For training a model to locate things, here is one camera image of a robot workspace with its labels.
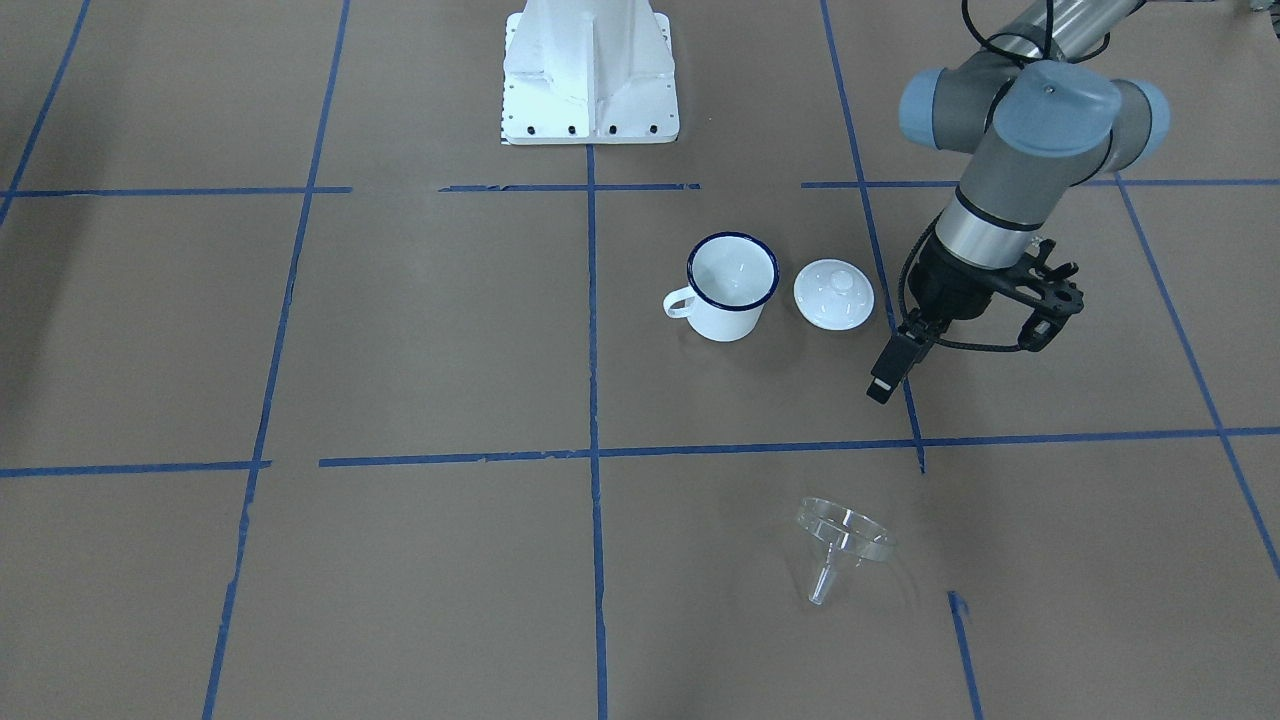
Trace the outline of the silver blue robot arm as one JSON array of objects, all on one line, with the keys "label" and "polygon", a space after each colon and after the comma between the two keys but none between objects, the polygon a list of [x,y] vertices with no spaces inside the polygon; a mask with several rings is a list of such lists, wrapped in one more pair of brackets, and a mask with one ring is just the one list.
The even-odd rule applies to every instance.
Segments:
[{"label": "silver blue robot arm", "polygon": [[[899,124],[922,146],[968,155],[945,209],[913,245],[896,295],[904,311],[870,373],[886,404],[936,347],[1038,352],[1083,309],[1078,266],[1050,264],[1041,234],[1062,196],[1149,156],[1171,124],[1167,99],[1088,67],[1138,1],[1036,1],[960,67],[923,70],[902,91]],[[947,338],[996,296],[1029,310],[1009,345]]]}]

